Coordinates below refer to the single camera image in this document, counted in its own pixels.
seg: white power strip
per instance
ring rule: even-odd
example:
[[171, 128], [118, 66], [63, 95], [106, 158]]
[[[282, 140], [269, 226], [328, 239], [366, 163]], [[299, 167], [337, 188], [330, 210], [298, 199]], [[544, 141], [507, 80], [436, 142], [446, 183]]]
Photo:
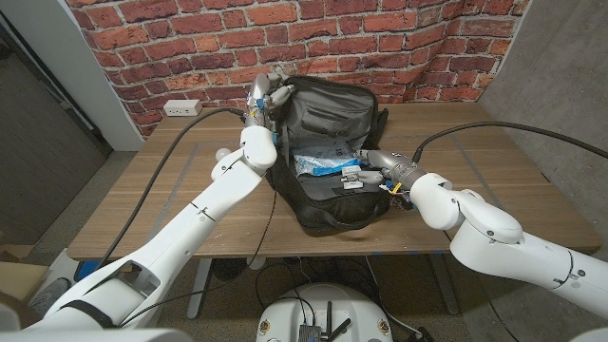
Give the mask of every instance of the white power strip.
[[169, 100], [163, 109], [167, 116], [197, 116], [202, 104], [199, 100]]

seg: wooden table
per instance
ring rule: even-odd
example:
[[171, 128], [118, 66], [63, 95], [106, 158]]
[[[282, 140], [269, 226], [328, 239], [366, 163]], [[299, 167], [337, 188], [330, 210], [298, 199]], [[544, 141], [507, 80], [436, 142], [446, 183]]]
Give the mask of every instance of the wooden table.
[[[478, 104], [390, 104], [380, 147], [411, 155], [437, 131], [489, 121]], [[75, 259], [100, 258], [121, 230], [169, 144], [191, 118], [164, 119], [67, 249]], [[238, 148], [240, 120], [218, 114], [187, 133], [161, 171], [142, 210], [113, 257], [123, 257], [154, 236], [211, 182], [215, 152]], [[420, 166], [470, 188], [513, 215], [524, 231], [584, 252], [601, 245], [600, 236], [575, 211], [498, 127], [474, 128], [432, 142]], [[256, 250], [268, 220], [274, 191], [264, 181], [223, 219], [196, 257], [248, 257]], [[370, 226], [327, 237], [304, 233], [279, 196], [262, 257], [417, 254], [447, 252], [449, 241], [423, 223], [415, 211], [391, 208]]]

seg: gray wall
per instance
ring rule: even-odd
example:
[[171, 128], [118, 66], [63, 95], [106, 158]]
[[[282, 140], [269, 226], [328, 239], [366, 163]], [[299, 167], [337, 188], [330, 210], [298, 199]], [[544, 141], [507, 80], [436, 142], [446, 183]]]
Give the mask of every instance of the gray wall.
[[143, 146], [142, 136], [107, 82], [64, 0], [0, 0], [0, 10], [115, 150], [136, 151]]
[[[495, 119], [608, 150], [608, 3], [534, 0], [479, 103]], [[527, 132], [512, 139], [598, 230], [608, 260], [608, 161]]]

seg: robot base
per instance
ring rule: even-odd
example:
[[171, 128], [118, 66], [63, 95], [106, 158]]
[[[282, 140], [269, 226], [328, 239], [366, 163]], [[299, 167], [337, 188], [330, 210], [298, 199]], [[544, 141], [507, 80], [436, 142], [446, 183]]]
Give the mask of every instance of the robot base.
[[[340, 284], [313, 283], [302, 285], [297, 288], [302, 299], [308, 301], [314, 310], [316, 330], [323, 333], [323, 338], [310, 339], [300, 336], [300, 326], [304, 324], [304, 313], [297, 299], [285, 298], [278, 300], [269, 306], [259, 319], [256, 331], [257, 342], [280, 342], [280, 341], [322, 341], [336, 328], [344, 323], [347, 318], [351, 323], [343, 333], [340, 333], [333, 341], [392, 341], [389, 320], [378, 305], [357, 291]], [[295, 297], [295, 291], [291, 290], [282, 297]], [[332, 330], [328, 328], [328, 302], [331, 302]], [[309, 326], [313, 323], [313, 313], [306, 303], [304, 312]], [[312, 331], [313, 328], [302, 328]]]

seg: small white device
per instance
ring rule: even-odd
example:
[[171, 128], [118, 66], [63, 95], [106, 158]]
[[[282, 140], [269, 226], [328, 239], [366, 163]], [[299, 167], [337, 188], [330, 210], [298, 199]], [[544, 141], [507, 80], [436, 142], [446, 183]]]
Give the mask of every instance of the small white device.
[[342, 167], [342, 183], [344, 185], [345, 190], [349, 189], [358, 189], [363, 187], [363, 182], [359, 180], [357, 177], [358, 173], [361, 171], [361, 166], [353, 165], [353, 166], [345, 166]]
[[169, 100], [162, 109], [167, 116], [197, 116], [202, 104], [199, 100]]

